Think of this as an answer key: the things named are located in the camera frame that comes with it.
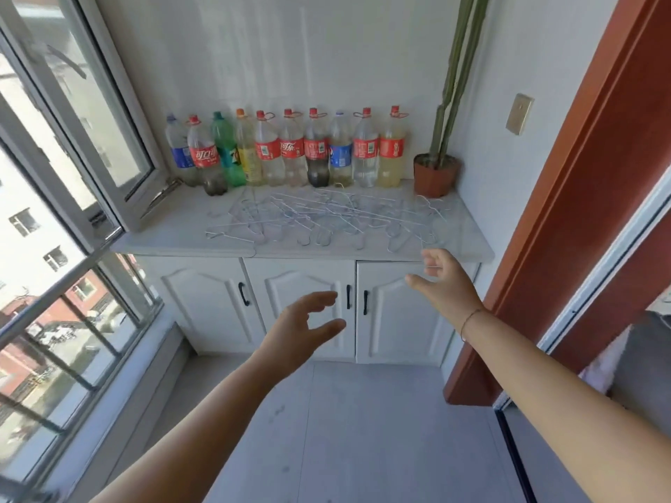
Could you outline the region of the person's left hand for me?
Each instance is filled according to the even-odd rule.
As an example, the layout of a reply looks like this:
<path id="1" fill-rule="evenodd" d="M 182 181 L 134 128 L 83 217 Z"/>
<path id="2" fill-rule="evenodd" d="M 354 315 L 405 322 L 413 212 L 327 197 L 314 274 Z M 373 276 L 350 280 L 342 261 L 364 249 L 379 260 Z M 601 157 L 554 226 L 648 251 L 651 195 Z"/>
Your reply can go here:
<path id="1" fill-rule="evenodd" d="M 320 348 L 309 345 L 308 331 L 321 326 L 311 328 L 309 317 L 332 307 L 337 298 L 334 291 L 313 292 L 301 296 L 281 312 L 252 355 L 253 362 L 268 374 L 273 384 L 298 370 Z"/>

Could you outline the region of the person's right hand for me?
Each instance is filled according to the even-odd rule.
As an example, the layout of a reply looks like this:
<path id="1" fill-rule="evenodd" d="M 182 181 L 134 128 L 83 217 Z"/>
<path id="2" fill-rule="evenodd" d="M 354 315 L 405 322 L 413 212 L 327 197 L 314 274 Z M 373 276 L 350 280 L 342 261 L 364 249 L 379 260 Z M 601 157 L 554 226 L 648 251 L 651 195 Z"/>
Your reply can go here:
<path id="1" fill-rule="evenodd" d="M 484 312 L 484 305 L 464 268 L 445 249 L 423 249 L 424 272 L 434 278 L 437 291 L 428 300 L 455 330 L 462 335 L 467 322 Z"/>

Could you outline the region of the person's right forearm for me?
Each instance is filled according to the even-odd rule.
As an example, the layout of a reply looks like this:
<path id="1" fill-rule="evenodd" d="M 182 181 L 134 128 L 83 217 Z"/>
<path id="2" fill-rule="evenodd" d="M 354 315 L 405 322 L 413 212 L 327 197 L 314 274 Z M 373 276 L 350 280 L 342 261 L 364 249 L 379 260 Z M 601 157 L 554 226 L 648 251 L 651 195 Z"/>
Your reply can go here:
<path id="1" fill-rule="evenodd" d="M 671 438 L 487 311 L 461 336 L 592 503 L 671 503 Z"/>

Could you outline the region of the person's left forearm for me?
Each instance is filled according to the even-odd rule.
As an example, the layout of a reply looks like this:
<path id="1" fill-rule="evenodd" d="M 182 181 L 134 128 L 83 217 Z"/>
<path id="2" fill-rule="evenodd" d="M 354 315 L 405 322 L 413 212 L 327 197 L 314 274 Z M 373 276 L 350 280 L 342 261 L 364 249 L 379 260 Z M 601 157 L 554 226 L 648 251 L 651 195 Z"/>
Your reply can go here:
<path id="1" fill-rule="evenodd" d="M 265 397 L 300 366 L 252 355 L 89 503 L 202 503 Z"/>

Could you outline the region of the white cabinet door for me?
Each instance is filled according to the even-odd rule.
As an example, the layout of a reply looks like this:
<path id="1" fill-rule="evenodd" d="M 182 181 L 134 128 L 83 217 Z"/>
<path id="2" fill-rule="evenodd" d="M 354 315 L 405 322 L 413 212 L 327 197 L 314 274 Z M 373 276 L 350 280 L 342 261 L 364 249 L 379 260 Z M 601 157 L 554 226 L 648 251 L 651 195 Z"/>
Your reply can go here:
<path id="1" fill-rule="evenodd" d="M 346 328 L 316 350 L 313 358 L 327 361 L 356 360 L 356 264 L 353 260 L 245 258 L 247 277 L 264 327 L 269 330 L 279 314 L 301 296 L 334 291 L 332 307 L 311 314 L 308 324 L 318 327 L 331 319 L 344 319 Z M 346 307 L 346 285 L 352 285 L 352 307 Z"/>
<path id="2" fill-rule="evenodd" d="M 407 286 L 424 275 L 420 262 L 357 262 L 356 362 L 439 366 L 454 327 L 425 297 Z M 363 292 L 368 314 L 363 316 Z"/>
<path id="3" fill-rule="evenodd" d="M 239 258 L 137 255 L 199 355 L 252 353 L 266 334 L 251 284 Z M 245 307 L 238 283 L 251 301 Z"/>

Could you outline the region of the tall green cactus in brown pot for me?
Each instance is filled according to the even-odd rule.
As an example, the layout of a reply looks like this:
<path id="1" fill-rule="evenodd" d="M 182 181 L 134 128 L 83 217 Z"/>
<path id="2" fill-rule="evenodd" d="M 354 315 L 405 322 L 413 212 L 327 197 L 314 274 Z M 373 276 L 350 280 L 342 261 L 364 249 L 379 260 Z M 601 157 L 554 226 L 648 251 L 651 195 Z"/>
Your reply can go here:
<path id="1" fill-rule="evenodd" d="M 462 161 L 448 152 L 474 58 L 491 0 L 460 0 L 457 22 L 449 51 L 448 71 L 441 102 L 435 111 L 430 149 L 413 160 L 415 193 L 426 198 L 447 195 L 454 185 Z"/>

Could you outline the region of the white base cabinet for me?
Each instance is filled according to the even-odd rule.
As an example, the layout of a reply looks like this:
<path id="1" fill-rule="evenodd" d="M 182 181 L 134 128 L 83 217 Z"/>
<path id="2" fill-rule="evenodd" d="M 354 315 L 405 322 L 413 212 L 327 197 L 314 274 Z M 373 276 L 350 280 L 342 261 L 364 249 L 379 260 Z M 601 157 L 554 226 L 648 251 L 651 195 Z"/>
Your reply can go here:
<path id="1" fill-rule="evenodd" d="M 445 248 L 474 279 L 494 252 L 455 192 L 399 188 L 243 187 L 206 196 L 180 187 L 122 236 L 200 355 L 251 353 L 301 296 L 337 292 L 310 328 L 345 330 L 315 359 L 439 366 L 454 327 L 405 283 L 421 251 Z"/>

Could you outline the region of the row of plastic soda bottles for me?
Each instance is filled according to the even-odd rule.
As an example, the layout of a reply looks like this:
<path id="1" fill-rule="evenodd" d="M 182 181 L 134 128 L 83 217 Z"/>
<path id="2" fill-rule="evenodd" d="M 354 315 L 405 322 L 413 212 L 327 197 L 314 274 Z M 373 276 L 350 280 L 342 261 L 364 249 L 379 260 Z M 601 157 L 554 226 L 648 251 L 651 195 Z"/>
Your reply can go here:
<path id="1" fill-rule="evenodd" d="M 276 130 L 270 123 L 271 112 L 257 111 L 256 124 L 251 125 L 244 109 L 237 109 L 237 123 L 232 125 L 215 111 L 208 131 L 197 115 L 183 124 L 169 114 L 165 136 L 177 175 L 210 196 L 245 185 L 400 185 L 407 136 L 402 119 L 409 114 L 398 105 L 391 107 L 382 131 L 373 123 L 369 107 L 354 113 L 360 121 L 353 132 L 342 111 L 335 114 L 328 131 L 319 124 L 325 112 L 311 108 L 306 126 L 298 121 L 301 115 L 285 109 L 283 124 Z"/>

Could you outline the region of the pink cloth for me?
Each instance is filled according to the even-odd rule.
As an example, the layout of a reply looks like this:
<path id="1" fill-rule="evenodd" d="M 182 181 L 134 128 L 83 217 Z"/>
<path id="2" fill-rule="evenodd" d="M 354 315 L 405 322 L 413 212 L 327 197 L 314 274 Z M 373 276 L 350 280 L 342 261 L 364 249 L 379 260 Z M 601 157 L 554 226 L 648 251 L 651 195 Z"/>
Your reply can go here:
<path id="1" fill-rule="evenodd" d="M 587 367 L 579 378 L 603 395 L 607 395 L 614 381 L 617 367 L 625 353 L 633 325 L 629 325 Z"/>

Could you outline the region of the grey window guard bars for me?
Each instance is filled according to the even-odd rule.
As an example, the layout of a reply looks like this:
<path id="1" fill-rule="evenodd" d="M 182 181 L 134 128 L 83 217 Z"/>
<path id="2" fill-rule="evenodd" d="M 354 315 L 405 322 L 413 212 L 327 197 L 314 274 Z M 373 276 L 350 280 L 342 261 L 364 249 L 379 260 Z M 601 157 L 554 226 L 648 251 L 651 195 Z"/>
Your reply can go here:
<path id="1" fill-rule="evenodd" d="M 54 282 L 0 280 L 0 480 L 40 477 L 159 301 L 134 255 L 110 254 L 21 333 L 2 338 Z"/>

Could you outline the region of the open grey window sash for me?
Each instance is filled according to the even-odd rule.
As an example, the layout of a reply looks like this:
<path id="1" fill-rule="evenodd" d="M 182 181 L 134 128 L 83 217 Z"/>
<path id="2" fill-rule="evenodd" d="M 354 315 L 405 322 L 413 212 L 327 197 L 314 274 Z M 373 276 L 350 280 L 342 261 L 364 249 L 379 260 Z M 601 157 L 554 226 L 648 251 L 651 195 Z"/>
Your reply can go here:
<path id="1" fill-rule="evenodd" d="M 90 242 L 140 232 L 170 180 L 96 0 L 0 0 L 0 144 Z"/>

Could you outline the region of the building outside window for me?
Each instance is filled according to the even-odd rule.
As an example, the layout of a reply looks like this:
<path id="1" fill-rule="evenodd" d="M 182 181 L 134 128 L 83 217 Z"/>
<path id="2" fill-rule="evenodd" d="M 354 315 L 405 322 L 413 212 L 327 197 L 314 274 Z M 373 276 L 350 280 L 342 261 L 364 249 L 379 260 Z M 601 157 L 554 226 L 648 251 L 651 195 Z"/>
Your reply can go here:
<path id="1" fill-rule="evenodd" d="M 102 221 L 101 236 L 109 235 L 113 227 L 1 52 L 0 100 L 6 101 L 19 120 L 19 129 L 26 130 L 29 142 L 35 143 L 46 158 L 47 169 L 57 173 L 64 185 L 69 186 L 76 205 L 83 208 L 89 219 Z M 85 250 L 29 184 L 8 151 L 0 146 L 0 280 L 10 286 L 34 288 L 43 279 L 54 279 L 49 289 L 84 258 Z M 39 297 L 47 291 L 40 292 Z"/>

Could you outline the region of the white sliding door frame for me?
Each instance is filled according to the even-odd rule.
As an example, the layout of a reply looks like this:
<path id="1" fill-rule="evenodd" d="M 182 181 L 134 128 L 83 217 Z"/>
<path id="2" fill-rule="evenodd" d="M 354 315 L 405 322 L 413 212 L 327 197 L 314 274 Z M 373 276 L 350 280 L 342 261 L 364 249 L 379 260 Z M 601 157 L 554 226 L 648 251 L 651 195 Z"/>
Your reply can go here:
<path id="1" fill-rule="evenodd" d="M 538 346 L 582 372 L 671 286 L 671 163 Z"/>

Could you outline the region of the red-brown door frame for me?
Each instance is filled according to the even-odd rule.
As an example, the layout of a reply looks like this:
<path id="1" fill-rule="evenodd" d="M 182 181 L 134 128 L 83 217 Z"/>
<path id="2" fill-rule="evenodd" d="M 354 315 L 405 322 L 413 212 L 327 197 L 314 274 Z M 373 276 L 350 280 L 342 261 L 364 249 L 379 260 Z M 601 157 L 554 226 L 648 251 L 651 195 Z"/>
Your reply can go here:
<path id="1" fill-rule="evenodd" d="M 495 253 L 476 287 L 538 343 L 671 162 L 671 0 L 492 0 L 450 150 Z"/>

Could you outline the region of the beige wall switch plate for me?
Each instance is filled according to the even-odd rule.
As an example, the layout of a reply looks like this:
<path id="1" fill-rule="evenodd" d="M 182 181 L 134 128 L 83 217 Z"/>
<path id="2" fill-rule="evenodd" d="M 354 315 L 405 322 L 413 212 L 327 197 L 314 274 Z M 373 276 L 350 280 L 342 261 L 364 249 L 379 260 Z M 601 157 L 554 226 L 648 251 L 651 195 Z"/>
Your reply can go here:
<path id="1" fill-rule="evenodd" d="M 505 125 L 509 132 L 516 136 L 523 133 L 533 103 L 533 97 L 522 93 L 516 94 Z"/>

